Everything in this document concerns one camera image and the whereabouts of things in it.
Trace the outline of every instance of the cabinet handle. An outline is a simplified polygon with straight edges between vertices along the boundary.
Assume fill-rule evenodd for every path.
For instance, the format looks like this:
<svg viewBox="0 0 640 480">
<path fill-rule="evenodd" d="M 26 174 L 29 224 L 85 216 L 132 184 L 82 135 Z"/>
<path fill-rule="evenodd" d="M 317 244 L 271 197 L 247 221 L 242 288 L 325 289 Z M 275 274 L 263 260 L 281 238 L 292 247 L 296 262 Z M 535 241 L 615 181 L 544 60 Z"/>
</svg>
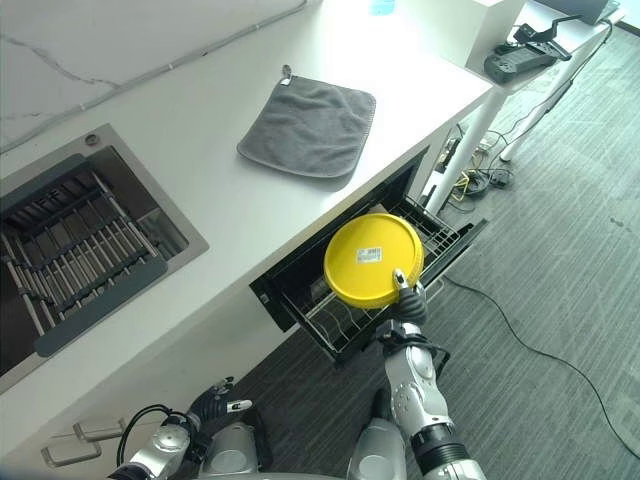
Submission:
<svg viewBox="0 0 640 480">
<path fill-rule="evenodd" d="M 102 448 L 100 448 L 99 443 L 92 443 L 91 445 L 95 450 L 94 453 L 81 455 L 79 457 L 67 458 L 65 460 L 54 460 L 53 457 L 51 456 L 51 451 L 49 450 L 49 447 L 44 447 L 42 450 L 40 450 L 40 453 L 42 454 L 42 458 L 44 459 L 44 462 L 47 465 L 49 465 L 51 468 L 59 468 L 59 467 L 64 467 L 66 465 L 73 465 L 74 463 L 93 460 L 94 458 L 98 458 L 100 455 L 102 455 Z"/>
<path fill-rule="evenodd" d="M 110 438 L 121 437 L 125 429 L 127 428 L 127 422 L 124 421 L 124 418 L 118 420 L 118 426 L 120 427 L 119 432 L 103 433 L 102 435 L 88 435 L 84 430 L 82 430 L 82 425 L 80 425 L 80 422 L 77 422 L 73 424 L 73 431 L 75 432 L 76 437 L 78 437 L 78 440 L 82 440 L 83 442 L 87 443 L 93 443 L 101 442 L 102 440 L 109 440 Z"/>
</svg>

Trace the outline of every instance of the barcode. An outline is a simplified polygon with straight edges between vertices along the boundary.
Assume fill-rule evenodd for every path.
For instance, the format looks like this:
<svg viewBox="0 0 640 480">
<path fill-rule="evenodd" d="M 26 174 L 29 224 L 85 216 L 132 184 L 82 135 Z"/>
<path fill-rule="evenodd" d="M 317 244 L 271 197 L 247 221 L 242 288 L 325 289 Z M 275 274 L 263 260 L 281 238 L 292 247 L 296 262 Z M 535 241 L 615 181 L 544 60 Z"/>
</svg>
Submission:
<svg viewBox="0 0 640 480">
<path fill-rule="evenodd" d="M 356 251 L 356 263 L 377 263 L 382 261 L 382 247 L 360 248 Z"/>
</svg>

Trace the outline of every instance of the white wall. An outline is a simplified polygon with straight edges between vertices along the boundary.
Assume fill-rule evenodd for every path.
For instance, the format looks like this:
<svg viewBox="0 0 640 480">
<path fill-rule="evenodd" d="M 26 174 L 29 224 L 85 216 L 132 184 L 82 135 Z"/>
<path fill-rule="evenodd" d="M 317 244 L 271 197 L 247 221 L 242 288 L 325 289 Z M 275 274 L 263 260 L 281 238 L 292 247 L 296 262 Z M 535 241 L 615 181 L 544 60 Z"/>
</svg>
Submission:
<svg viewBox="0 0 640 480">
<path fill-rule="evenodd" d="M 300 1 L 3 0 L 0 144 Z"/>
<path fill-rule="evenodd" d="M 640 0 L 623 0 L 620 3 L 627 10 L 627 16 L 622 21 L 640 28 Z"/>
</svg>

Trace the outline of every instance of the stainless steel sink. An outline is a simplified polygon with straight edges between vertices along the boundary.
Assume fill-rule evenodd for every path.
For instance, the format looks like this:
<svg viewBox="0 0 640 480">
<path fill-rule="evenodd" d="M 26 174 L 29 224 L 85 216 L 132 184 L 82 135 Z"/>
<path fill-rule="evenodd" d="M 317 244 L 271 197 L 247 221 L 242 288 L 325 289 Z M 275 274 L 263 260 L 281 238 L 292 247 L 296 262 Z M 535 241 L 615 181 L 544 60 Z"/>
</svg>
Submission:
<svg viewBox="0 0 640 480">
<path fill-rule="evenodd" d="M 0 195 L 0 393 L 208 248 L 110 125 Z"/>
</svg>

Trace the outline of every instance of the metal grid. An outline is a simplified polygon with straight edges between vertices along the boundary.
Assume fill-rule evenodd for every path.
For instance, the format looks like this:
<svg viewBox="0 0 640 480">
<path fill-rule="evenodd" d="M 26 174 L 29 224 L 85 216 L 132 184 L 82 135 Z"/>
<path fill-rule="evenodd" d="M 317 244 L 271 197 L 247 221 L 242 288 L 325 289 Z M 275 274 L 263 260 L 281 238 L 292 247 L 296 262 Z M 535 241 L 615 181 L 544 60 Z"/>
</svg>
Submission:
<svg viewBox="0 0 640 480">
<path fill-rule="evenodd" d="M 2 219 L 2 260 L 39 336 L 158 251 L 90 168 Z"/>
<path fill-rule="evenodd" d="M 460 238 L 455 230 L 425 212 L 410 199 L 405 199 L 390 209 L 389 213 L 406 219 L 415 227 L 427 252 L 425 270 Z M 324 279 L 314 282 L 312 290 L 320 294 L 314 295 L 315 298 L 310 302 L 304 302 L 297 308 L 325 346 L 336 354 L 341 353 L 359 332 L 379 322 L 386 309 L 363 310 L 347 305 L 330 290 Z"/>
</svg>

